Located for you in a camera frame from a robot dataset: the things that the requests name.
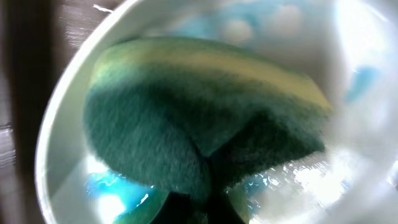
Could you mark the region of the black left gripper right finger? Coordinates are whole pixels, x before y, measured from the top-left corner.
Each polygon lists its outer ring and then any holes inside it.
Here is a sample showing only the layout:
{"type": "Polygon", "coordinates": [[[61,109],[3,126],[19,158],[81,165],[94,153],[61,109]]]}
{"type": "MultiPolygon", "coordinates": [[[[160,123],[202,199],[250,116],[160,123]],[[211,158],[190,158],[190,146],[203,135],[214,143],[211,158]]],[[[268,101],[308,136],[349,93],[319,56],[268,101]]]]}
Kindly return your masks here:
{"type": "Polygon", "coordinates": [[[208,200],[209,224],[244,224],[226,194],[213,194],[208,200]]]}

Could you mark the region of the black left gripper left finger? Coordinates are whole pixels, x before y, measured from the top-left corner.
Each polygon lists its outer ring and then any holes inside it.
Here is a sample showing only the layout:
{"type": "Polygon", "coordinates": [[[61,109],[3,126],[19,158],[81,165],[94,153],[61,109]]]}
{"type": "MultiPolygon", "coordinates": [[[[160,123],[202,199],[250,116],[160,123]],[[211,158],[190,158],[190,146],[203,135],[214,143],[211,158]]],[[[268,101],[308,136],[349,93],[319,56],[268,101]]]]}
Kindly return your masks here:
{"type": "Polygon", "coordinates": [[[170,193],[163,206],[150,224],[194,224],[194,209],[190,197],[175,192],[170,193]]]}

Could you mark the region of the green yellow scrub sponge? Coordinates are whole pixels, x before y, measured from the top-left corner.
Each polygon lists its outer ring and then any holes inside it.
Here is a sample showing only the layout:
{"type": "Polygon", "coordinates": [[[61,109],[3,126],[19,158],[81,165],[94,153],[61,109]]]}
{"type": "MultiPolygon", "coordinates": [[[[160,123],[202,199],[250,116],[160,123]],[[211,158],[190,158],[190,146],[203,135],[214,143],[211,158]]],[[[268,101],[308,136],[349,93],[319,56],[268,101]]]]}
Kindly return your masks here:
{"type": "Polygon", "coordinates": [[[146,37],[97,59],[83,131],[113,171],[182,199],[185,220],[226,207],[246,177],[324,150],[332,107],[306,74],[212,40],[146,37]]]}

